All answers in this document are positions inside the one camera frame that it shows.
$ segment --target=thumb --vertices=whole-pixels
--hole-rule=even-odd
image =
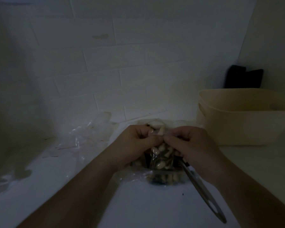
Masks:
[[[147,149],[150,149],[153,146],[158,146],[161,143],[163,143],[163,137],[162,136],[149,136],[147,138],[140,139],[140,147],[143,149],[143,151],[146,151]]]
[[[181,140],[175,136],[172,135],[164,135],[163,139],[165,142],[169,145],[172,146],[174,149],[177,149],[179,152],[182,154],[186,154],[189,150],[189,145],[188,142]]]

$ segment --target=person's right hand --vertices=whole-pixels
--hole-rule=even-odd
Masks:
[[[171,132],[174,136],[163,136],[165,142],[178,150],[203,179],[215,185],[224,167],[230,161],[206,130],[193,126],[181,126],[172,129]]]

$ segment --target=person's left hand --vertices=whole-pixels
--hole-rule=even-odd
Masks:
[[[139,158],[144,151],[163,142],[162,136],[148,137],[151,131],[148,126],[128,126],[102,153],[114,169],[121,170]]]

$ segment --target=forearm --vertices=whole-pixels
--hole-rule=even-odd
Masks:
[[[114,172],[100,154],[19,227],[89,227]]]
[[[285,205],[229,162],[215,186],[241,227],[285,227]]]

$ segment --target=person's left arm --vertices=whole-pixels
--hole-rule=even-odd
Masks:
[[[147,137],[150,130],[147,126],[129,126],[18,228],[90,227],[112,175],[163,142],[160,136]]]

